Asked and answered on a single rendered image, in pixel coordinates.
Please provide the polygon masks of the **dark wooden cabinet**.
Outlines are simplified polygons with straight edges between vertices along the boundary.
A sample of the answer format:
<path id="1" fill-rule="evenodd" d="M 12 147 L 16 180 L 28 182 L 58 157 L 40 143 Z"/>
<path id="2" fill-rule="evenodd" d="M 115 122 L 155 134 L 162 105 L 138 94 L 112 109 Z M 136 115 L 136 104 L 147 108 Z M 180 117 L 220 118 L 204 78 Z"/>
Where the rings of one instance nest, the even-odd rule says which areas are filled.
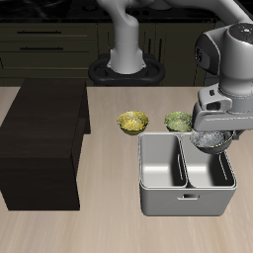
<path id="1" fill-rule="evenodd" d="M 81 78 L 29 78 L 0 126 L 0 192 L 10 211 L 78 211 L 90 119 Z"/>

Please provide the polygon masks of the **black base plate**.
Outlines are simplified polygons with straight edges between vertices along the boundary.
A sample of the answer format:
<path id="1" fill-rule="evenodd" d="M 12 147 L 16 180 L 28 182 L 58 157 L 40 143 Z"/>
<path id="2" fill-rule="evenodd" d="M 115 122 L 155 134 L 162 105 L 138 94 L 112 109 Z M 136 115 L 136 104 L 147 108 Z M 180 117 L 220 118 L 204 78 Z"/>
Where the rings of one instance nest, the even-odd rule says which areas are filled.
<path id="1" fill-rule="evenodd" d="M 120 74 L 108 67 L 111 56 L 102 53 L 88 71 L 89 78 L 98 87 L 155 87 L 165 77 L 164 66 L 151 53 L 145 53 L 143 60 L 146 66 L 133 74 Z"/>

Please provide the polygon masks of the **green fluted dish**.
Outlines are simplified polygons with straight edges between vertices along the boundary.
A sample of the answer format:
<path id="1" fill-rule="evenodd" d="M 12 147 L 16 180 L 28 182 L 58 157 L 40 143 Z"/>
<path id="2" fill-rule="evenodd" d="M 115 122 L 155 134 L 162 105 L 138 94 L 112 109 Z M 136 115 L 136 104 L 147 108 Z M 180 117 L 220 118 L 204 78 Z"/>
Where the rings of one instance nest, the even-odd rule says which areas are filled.
<path id="1" fill-rule="evenodd" d="M 192 116 L 184 112 L 172 112 L 165 116 L 164 124 L 170 131 L 191 131 Z"/>

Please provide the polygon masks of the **yellow fluted dish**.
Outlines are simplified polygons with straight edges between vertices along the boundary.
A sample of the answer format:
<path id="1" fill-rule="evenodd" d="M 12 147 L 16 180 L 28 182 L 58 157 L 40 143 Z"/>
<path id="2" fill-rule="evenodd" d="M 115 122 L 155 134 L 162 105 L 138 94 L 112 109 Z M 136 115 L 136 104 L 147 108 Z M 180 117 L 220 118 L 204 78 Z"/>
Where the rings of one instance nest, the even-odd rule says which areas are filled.
<path id="1" fill-rule="evenodd" d="M 139 111 L 128 111 L 119 115 L 117 123 L 124 133 L 129 135 L 138 135 L 148 126 L 149 118 L 145 113 Z"/>

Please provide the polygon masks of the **black bowl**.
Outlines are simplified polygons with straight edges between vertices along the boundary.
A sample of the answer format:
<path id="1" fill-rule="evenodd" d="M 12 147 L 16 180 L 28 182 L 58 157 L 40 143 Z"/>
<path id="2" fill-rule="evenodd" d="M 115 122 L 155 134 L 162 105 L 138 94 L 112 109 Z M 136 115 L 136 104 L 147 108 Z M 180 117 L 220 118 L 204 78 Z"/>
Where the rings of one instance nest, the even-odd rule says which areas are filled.
<path id="1" fill-rule="evenodd" d="M 231 143 L 233 131 L 193 131 L 190 135 L 191 143 L 200 151 L 207 154 L 219 154 Z"/>

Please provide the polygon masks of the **white basket with two bins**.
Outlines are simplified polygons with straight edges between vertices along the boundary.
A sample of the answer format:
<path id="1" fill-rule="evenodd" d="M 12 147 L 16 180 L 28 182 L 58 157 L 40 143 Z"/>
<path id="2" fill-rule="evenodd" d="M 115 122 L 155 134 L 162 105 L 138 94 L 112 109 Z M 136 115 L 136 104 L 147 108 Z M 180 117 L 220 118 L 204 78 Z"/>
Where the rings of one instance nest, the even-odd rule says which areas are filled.
<path id="1" fill-rule="evenodd" d="M 237 188 L 227 154 L 199 151 L 187 132 L 140 134 L 138 165 L 148 216 L 219 216 Z"/>

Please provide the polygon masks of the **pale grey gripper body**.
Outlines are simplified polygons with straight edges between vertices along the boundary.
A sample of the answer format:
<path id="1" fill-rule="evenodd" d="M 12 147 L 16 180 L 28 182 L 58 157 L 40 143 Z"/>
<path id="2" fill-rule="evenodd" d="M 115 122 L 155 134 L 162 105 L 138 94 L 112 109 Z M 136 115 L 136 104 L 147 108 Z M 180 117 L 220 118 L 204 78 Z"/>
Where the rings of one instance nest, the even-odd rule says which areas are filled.
<path id="1" fill-rule="evenodd" d="M 223 111 L 204 111 L 197 102 L 193 109 L 192 124 L 196 131 L 253 129 L 253 112 L 229 114 Z"/>

